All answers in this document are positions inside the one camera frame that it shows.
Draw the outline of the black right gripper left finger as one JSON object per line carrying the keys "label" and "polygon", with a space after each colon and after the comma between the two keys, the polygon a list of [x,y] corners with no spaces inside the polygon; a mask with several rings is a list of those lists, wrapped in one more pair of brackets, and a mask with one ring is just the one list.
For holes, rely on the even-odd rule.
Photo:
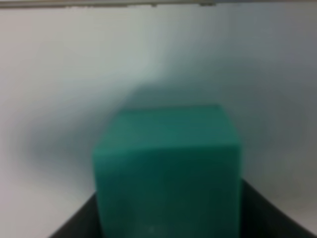
{"label": "black right gripper left finger", "polygon": [[51,238],[103,238],[96,194],[63,224]]}

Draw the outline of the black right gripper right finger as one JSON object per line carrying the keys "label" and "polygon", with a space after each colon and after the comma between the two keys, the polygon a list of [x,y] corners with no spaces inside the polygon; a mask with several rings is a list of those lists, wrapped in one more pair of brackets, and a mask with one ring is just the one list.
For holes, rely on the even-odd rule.
{"label": "black right gripper right finger", "polygon": [[242,181],[241,238],[315,238]]}

